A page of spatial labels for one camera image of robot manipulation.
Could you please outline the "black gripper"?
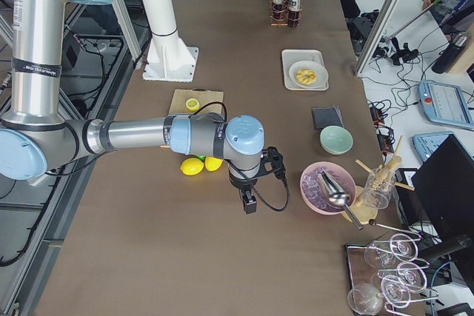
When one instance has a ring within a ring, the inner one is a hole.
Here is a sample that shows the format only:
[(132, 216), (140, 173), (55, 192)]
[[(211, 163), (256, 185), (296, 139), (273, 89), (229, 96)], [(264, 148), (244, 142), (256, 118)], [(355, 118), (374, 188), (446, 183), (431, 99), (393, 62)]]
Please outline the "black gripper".
[(252, 194), (252, 187), (259, 178), (274, 174), (280, 181), (285, 181), (284, 157), (276, 147), (268, 147), (261, 151), (260, 159), (256, 165), (257, 172), (251, 176), (250, 171), (237, 168), (232, 161), (229, 164), (230, 183), (239, 189), (244, 212), (249, 215), (257, 210), (257, 200)]

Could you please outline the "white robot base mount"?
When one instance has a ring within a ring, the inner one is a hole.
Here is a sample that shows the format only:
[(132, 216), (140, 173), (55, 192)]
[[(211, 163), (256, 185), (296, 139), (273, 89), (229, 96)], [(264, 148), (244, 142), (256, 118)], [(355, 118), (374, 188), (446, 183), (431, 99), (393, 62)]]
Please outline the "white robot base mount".
[(143, 78), (191, 82), (198, 57), (179, 37), (172, 0), (142, 0), (152, 33)]

